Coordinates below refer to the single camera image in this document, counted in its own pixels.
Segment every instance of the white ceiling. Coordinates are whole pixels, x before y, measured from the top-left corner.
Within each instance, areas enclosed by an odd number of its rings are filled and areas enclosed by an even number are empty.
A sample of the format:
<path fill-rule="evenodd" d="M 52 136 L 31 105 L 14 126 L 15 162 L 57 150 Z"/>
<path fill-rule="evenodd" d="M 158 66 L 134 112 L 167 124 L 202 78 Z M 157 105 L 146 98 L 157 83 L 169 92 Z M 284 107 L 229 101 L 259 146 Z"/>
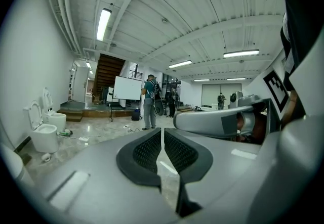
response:
<path fill-rule="evenodd" d="M 181 79 L 254 78 L 282 49 L 284 0 L 101 0 L 96 26 L 96 0 L 70 4 L 81 48 L 149 64 Z M 104 40 L 94 43 L 103 8 L 112 14 Z M 260 55 L 223 59 L 224 52 L 250 49 Z M 95 61 L 99 53 L 89 56 Z M 168 69 L 189 59 L 192 65 Z"/>

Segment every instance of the toilet seat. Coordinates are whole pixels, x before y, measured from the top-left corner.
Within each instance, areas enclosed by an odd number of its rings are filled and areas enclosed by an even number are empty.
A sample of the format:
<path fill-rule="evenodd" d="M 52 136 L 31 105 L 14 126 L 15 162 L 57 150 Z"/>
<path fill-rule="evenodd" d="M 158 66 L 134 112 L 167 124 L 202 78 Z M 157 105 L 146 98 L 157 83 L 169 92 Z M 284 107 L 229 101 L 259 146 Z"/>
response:
<path fill-rule="evenodd" d="M 52 99 L 52 96 L 51 96 L 51 93 L 50 91 L 47 89 L 47 87 L 44 87 L 43 89 L 43 106 L 44 106 L 44 112 L 45 113 L 48 113 L 48 114 L 53 114 L 55 113 L 53 111 L 53 99 Z"/>
<path fill-rule="evenodd" d="M 42 110 L 36 100 L 32 101 L 28 108 L 29 122 L 32 130 L 36 130 L 43 123 Z"/>
<path fill-rule="evenodd" d="M 35 149 L 43 153 L 54 153 L 59 149 L 57 126 L 43 122 L 42 110 L 37 101 L 32 101 L 27 111 L 31 132 L 29 133 Z"/>
<path fill-rule="evenodd" d="M 51 125 L 55 125 L 57 127 L 57 132 L 61 132 L 65 130 L 66 125 L 66 115 L 63 113 L 57 113 L 53 107 L 53 99 L 50 91 L 47 87 L 43 88 L 43 122 Z"/>

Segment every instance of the fluorescent light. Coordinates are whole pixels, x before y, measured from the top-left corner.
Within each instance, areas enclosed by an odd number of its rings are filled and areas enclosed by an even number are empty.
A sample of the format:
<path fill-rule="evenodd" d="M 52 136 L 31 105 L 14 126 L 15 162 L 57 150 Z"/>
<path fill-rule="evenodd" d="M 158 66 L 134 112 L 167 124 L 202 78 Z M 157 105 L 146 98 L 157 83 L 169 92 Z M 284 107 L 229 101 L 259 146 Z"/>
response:
<path fill-rule="evenodd" d="M 231 58 L 237 56 L 247 56 L 247 55 L 257 55 L 259 54 L 259 50 L 249 50 L 249 51 L 240 51 L 240 52 L 227 52 L 224 53 L 224 58 Z"/>
<path fill-rule="evenodd" d="M 227 80 L 246 80 L 246 78 L 245 77 L 228 78 Z"/>
<path fill-rule="evenodd" d="M 189 65 L 191 63 L 192 63 L 191 60 L 187 60 L 187 61 L 184 61 L 184 62 L 173 64 L 173 65 L 169 66 L 169 68 L 176 68 L 176 67 L 180 67 L 180 66 L 184 66 L 184 65 Z"/>
<path fill-rule="evenodd" d="M 200 81 L 210 81 L 210 79 L 195 79 L 195 82 L 200 82 Z"/>
<path fill-rule="evenodd" d="M 99 25 L 98 25 L 98 31 L 97 31 L 97 40 L 102 41 L 103 36 L 105 35 L 105 30 L 107 28 L 108 20 L 111 15 L 111 10 L 109 9 L 103 9 L 101 11 Z"/>

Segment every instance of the whiteboard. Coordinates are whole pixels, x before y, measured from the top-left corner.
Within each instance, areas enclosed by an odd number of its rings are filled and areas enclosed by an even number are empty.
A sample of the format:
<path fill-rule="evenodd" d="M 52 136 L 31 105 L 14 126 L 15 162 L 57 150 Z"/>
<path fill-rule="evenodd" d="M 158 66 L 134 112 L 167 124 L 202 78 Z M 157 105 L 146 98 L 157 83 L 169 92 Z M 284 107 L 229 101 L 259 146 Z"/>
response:
<path fill-rule="evenodd" d="M 142 81 L 131 78 L 117 76 L 115 80 L 115 87 L 113 90 L 114 99 L 141 99 Z"/>

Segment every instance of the wooden staircase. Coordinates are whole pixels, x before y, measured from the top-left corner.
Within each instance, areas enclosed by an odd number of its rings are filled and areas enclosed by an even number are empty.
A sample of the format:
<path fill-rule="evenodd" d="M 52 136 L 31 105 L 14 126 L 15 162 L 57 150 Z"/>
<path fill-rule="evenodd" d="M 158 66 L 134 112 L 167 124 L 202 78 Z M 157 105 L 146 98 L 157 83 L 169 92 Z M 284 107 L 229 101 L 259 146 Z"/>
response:
<path fill-rule="evenodd" d="M 104 86 L 114 86 L 115 78 L 120 75 L 124 63 L 125 60 L 100 54 L 93 87 L 93 95 L 100 95 L 100 99 L 102 99 L 101 88 Z"/>
<path fill-rule="evenodd" d="M 193 109 L 190 106 L 181 105 L 181 106 L 179 106 L 177 111 L 179 111 L 179 112 L 190 112 L 190 111 L 193 111 Z"/>
<path fill-rule="evenodd" d="M 82 111 L 72 111 L 72 110 L 58 110 L 58 113 L 63 113 L 66 115 L 66 121 L 80 122 L 83 117 Z"/>

